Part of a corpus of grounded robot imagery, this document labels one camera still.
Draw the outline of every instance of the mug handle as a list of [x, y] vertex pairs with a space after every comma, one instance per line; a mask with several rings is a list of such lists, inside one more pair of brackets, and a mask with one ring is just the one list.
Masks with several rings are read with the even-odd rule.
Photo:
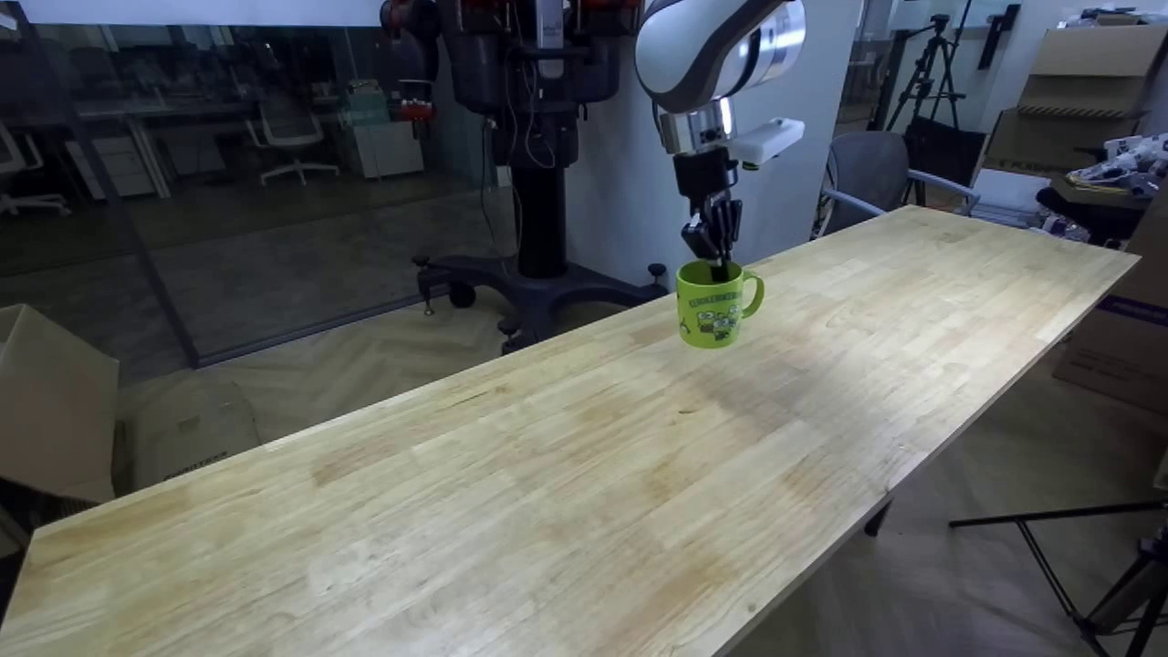
[[741, 275], [745, 282], [756, 282], [756, 298], [741, 309], [745, 318], [756, 318], [761, 315], [761, 306], [763, 306], [763, 298], [767, 298], [767, 282], [763, 276], [756, 276], [756, 275]]

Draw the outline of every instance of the green mug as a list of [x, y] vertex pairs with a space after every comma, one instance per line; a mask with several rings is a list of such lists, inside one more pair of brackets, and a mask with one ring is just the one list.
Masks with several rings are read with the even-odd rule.
[[741, 324], [763, 306], [763, 276], [730, 265], [727, 282], [716, 282], [716, 261], [685, 261], [680, 268], [680, 329], [689, 348], [718, 349], [741, 337]]

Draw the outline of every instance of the office chair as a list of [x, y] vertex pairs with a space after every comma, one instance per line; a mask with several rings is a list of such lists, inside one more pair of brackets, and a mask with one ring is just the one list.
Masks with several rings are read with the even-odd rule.
[[[45, 155], [32, 138], [26, 138], [26, 149], [16, 141], [16, 135], [0, 124], [0, 176], [23, 176], [23, 172], [39, 172]], [[32, 192], [32, 198], [16, 198], [0, 191], [0, 216], [23, 216], [26, 208], [48, 208], [60, 216], [71, 216], [71, 199], [64, 192]]]
[[822, 216], [814, 236], [846, 230], [897, 203], [925, 199], [925, 186], [958, 192], [958, 211], [971, 211], [978, 203], [978, 192], [971, 186], [908, 166], [908, 146], [902, 135], [839, 135], [828, 154], [828, 176], [822, 191]]
[[259, 176], [259, 186], [268, 186], [272, 178], [280, 178], [280, 176], [297, 176], [298, 186], [308, 186], [308, 172], [341, 176], [337, 163], [303, 161], [303, 149], [326, 141], [326, 131], [321, 131], [321, 121], [315, 114], [308, 114], [292, 93], [268, 90], [259, 98], [259, 129], [256, 129], [256, 121], [250, 121], [250, 135], [259, 149], [280, 149], [292, 155], [276, 166], [268, 166]]

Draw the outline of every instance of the metal stand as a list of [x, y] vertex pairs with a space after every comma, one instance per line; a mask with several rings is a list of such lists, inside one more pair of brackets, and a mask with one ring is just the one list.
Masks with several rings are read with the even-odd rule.
[[1034, 560], [1039, 564], [1047, 588], [1055, 591], [1064, 613], [1072, 621], [1082, 640], [1105, 657], [1105, 647], [1099, 635], [1120, 631], [1123, 621], [1139, 613], [1137, 635], [1128, 643], [1128, 657], [1139, 657], [1163, 613], [1168, 603], [1168, 528], [1162, 528], [1155, 540], [1139, 543], [1137, 560], [1128, 571], [1095, 603], [1092, 613], [1082, 613], [1078, 603], [1066, 593], [1055, 564], [1047, 560], [1047, 550], [1031, 531], [1031, 522], [1055, 522], [1055, 519], [1088, 519], [1088, 513], [1137, 513], [1137, 511], [1168, 511], [1168, 501], [1148, 501], [1148, 502], [1110, 502], [1110, 506], [1066, 506], [1066, 511], [1038, 511], [1038, 513], [986, 513], [986, 519], [960, 519], [950, 522], [950, 528], [969, 524], [1019, 524]]
[[914, 116], [921, 116], [926, 98], [935, 98], [932, 121], [938, 116], [943, 101], [950, 101], [950, 121], [952, 121], [952, 129], [960, 129], [958, 101], [965, 93], [958, 93], [958, 84], [952, 84], [958, 45], [946, 39], [946, 24], [950, 24], [950, 18], [935, 15], [935, 24], [932, 24], [935, 35], [925, 45], [925, 51], [921, 51], [921, 58], [914, 64], [914, 75], [908, 75], [908, 84], [905, 84], [886, 129], [895, 129], [902, 121], [908, 101], [914, 101]]
[[514, 318], [500, 324], [500, 331], [508, 331], [503, 352], [555, 337], [560, 309], [571, 304], [598, 298], [634, 306], [667, 290], [661, 282], [666, 265], [651, 265], [655, 282], [634, 288], [567, 261], [564, 166], [514, 166], [514, 211], [514, 258], [418, 258], [418, 288], [426, 304], [442, 288], [452, 306], [476, 306], [477, 283], [511, 304]]

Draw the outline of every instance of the tripod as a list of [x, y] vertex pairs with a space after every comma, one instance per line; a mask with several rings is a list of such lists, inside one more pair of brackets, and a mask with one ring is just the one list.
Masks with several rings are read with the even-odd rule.
[[921, 58], [914, 64], [914, 75], [902, 88], [886, 129], [897, 124], [897, 116], [905, 114], [908, 101], [914, 101], [914, 116], [921, 116], [926, 98], [935, 98], [932, 121], [938, 116], [943, 101], [950, 101], [952, 129], [960, 129], [958, 101], [965, 93], [958, 93], [958, 84], [952, 84], [958, 45], [946, 39], [946, 24], [950, 24], [950, 15], [935, 15], [935, 24], [932, 24], [935, 35], [925, 45], [925, 51], [921, 51]]
[[1123, 570], [1123, 575], [1095, 603], [1092, 613], [1082, 613], [1072, 599], [1066, 593], [1055, 564], [1047, 560], [1047, 550], [1031, 531], [1031, 522], [1055, 522], [1055, 519], [1088, 519], [1088, 513], [1137, 513], [1137, 511], [1168, 511], [1163, 501], [1148, 502], [1114, 502], [1114, 506], [1070, 506], [1070, 511], [1039, 511], [1039, 513], [991, 513], [991, 519], [960, 519], [950, 522], [950, 528], [965, 524], [1019, 524], [1034, 560], [1039, 564], [1047, 588], [1055, 591], [1064, 613], [1072, 621], [1072, 626], [1084, 635], [1084, 643], [1105, 657], [1099, 635], [1120, 631], [1128, 616], [1139, 613], [1137, 635], [1128, 643], [1128, 657], [1139, 657], [1163, 613], [1168, 603], [1168, 524], [1144, 540], [1137, 550], [1137, 560]]

